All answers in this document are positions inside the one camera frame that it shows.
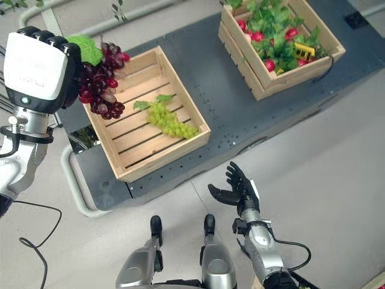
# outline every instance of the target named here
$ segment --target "artificial grapes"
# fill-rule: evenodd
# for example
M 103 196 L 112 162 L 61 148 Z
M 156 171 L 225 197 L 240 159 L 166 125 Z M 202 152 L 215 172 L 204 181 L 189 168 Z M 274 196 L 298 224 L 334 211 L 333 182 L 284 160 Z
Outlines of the artificial grapes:
M 114 95 L 118 86 L 114 74 L 125 66 L 130 56 L 113 43 L 102 43 L 102 52 L 102 61 L 97 66 L 83 62 L 77 79 L 79 100 L 90 104 L 91 112 L 101 114 L 104 119 L 118 119 L 125 106 L 117 102 Z
M 157 126 L 170 137 L 193 138 L 199 130 L 187 123 L 179 122 L 176 113 L 167 109 L 164 102 L 150 102 L 147 121 Z

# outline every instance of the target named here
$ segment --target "wooden tray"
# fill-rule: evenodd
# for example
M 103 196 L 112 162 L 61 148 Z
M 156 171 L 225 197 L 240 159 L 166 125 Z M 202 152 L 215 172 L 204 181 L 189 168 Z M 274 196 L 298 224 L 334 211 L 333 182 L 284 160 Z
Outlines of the wooden tray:
M 224 5 L 221 24 L 226 28 L 226 32 L 231 36 L 235 45 L 241 51 L 242 58 L 247 61 L 264 91 L 275 86 L 280 86 L 281 89 L 278 91 L 281 91 L 326 72 L 331 65 L 331 57 L 321 58 L 281 75 L 277 75 L 274 71 L 269 72 L 254 47 L 251 45 L 250 38 L 245 35 L 236 22 L 240 19 L 246 20 L 249 15 L 251 15 L 246 9 L 248 2 L 249 1 L 244 1 L 243 5 L 235 11 L 233 11 L 230 5 Z M 321 30 L 318 37 L 320 44 L 322 44 L 325 49 L 330 49 L 334 62 L 340 59 L 346 51 L 345 48 L 328 29 L 321 18 L 314 12 L 306 0 L 284 0 L 282 1 L 282 4 L 292 11 L 293 16 L 298 15 L 304 19 L 304 25 L 300 26 L 299 29 L 305 36 L 308 36 L 310 34 L 309 31 L 318 26 Z M 223 27 L 220 27 L 220 34 L 222 33 L 223 36 L 224 33 L 221 29 L 223 30 Z
M 208 143 L 210 128 L 159 46 L 132 58 L 122 72 L 127 76 L 118 80 L 116 98 L 126 109 L 119 119 L 103 120 L 84 105 L 117 179 L 133 182 Z M 133 110 L 135 101 L 155 101 L 160 94 L 174 95 L 167 108 L 199 135 L 164 135 L 147 121 L 146 111 Z

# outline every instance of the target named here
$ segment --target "gray table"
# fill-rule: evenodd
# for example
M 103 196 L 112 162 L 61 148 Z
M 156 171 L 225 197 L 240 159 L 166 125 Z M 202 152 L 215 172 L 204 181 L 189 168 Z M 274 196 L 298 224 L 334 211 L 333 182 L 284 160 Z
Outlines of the gray table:
M 384 67 L 385 40 L 370 25 L 355 30 L 347 25 L 343 16 L 355 11 L 349 3 L 309 2 L 346 54 L 321 81 L 307 81 L 260 102 L 217 36 L 219 14 L 131 49 L 129 53 L 137 55 L 162 47 L 212 133 L 207 146 L 130 184 L 115 179 L 100 145 L 76 154 L 98 209 L 153 199 L 319 113 Z M 68 134 L 90 125 L 80 102 L 59 115 Z

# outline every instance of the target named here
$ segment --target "silver metal leg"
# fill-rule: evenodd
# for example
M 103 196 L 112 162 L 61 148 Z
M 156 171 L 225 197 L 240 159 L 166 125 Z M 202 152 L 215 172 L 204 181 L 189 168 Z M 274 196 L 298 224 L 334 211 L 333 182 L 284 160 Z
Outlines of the silver metal leg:
M 236 288 L 235 268 L 229 251 L 213 234 L 208 234 L 205 238 L 202 281 L 207 289 Z
M 157 251 L 159 254 L 159 238 L 152 237 L 142 248 L 132 253 L 116 279 L 116 288 L 150 285 L 155 274 L 156 262 L 159 262 Z

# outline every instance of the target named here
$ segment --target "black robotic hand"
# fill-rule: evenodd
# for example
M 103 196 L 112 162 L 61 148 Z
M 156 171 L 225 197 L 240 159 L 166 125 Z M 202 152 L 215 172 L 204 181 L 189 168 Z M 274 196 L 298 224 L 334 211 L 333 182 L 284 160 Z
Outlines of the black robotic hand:
M 251 181 L 246 178 L 244 172 L 232 161 L 227 166 L 226 176 L 232 191 L 220 190 L 213 184 L 209 184 L 208 188 L 214 199 L 226 205 L 237 206 L 239 215 L 246 208 L 254 208 L 259 211 L 259 200 Z

